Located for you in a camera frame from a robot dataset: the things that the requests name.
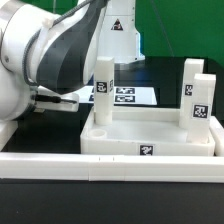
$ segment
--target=white block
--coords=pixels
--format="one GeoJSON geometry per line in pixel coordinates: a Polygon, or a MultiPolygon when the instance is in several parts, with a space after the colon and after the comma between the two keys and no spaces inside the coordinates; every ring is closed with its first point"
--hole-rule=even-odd
{"type": "Polygon", "coordinates": [[[0,151],[4,148],[4,146],[12,137],[17,128],[17,121],[0,121],[0,151]]]}
{"type": "Polygon", "coordinates": [[[181,128],[188,128],[191,114],[191,100],[194,76],[196,73],[202,73],[203,67],[204,60],[202,59],[187,59],[185,61],[179,121],[179,126],[181,128]]]}
{"type": "Polygon", "coordinates": [[[114,59],[98,57],[94,72],[95,122],[99,125],[112,123],[114,102],[114,59]]]}
{"type": "Polygon", "coordinates": [[[210,119],[210,131],[215,140],[215,155],[224,156],[224,129],[214,116],[210,119]]]}
{"type": "Polygon", "coordinates": [[[215,75],[195,75],[187,142],[208,143],[215,82],[215,75]]]}

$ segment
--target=green wall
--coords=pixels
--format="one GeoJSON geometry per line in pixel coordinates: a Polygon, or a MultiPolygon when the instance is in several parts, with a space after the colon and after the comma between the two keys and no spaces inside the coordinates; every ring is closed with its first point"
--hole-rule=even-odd
{"type": "MultiPolygon", "coordinates": [[[[53,0],[24,2],[53,10],[53,0]]],[[[56,12],[76,4],[57,0],[56,12]]],[[[224,66],[223,0],[136,0],[136,27],[146,56],[209,57],[224,66]]]]}

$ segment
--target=white structure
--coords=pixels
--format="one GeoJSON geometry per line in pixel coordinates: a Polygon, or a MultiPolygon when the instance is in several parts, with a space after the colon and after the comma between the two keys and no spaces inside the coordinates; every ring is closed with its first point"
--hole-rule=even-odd
{"type": "Polygon", "coordinates": [[[111,0],[100,35],[99,56],[114,57],[117,69],[128,69],[145,57],[135,28],[135,0],[111,0]]]}

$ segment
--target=white base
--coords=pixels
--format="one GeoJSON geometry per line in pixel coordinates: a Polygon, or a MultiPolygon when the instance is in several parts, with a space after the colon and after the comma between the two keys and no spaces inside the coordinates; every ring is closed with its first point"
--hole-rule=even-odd
{"type": "Polygon", "coordinates": [[[224,158],[2,152],[0,178],[224,183],[224,158]]]}
{"type": "Polygon", "coordinates": [[[17,121],[0,122],[0,151],[2,151],[17,128],[17,121]]]}
{"type": "Polygon", "coordinates": [[[213,156],[211,133],[206,144],[187,143],[187,130],[178,125],[179,113],[177,109],[114,107],[112,124],[102,126],[95,124],[92,109],[81,134],[81,152],[144,155],[142,148],[146,147],[153,149],[153,156],[213,156]]]}

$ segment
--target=white pillar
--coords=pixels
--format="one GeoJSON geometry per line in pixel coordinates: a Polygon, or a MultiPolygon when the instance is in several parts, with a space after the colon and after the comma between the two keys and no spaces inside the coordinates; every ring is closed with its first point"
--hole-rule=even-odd
{"type": "Polygon", "coordinates": [[[180,106],[180,128],[187,129],[191,114],[192,91],[194,76],[196,73],[202,73],[204,60],[187,59],[184,64],[183,89],[180,106]]]}
{"type": "Polygon", "coordinates": [[[187,142],[208,143],[215,82],[215,75],[195,75],[187,142]]]}
{"type": "Polygon", "coordinates": [[[94,112],[95,123],[112,123],[114,104],[114,59],[98,57],[94,72],[94,112]]]}

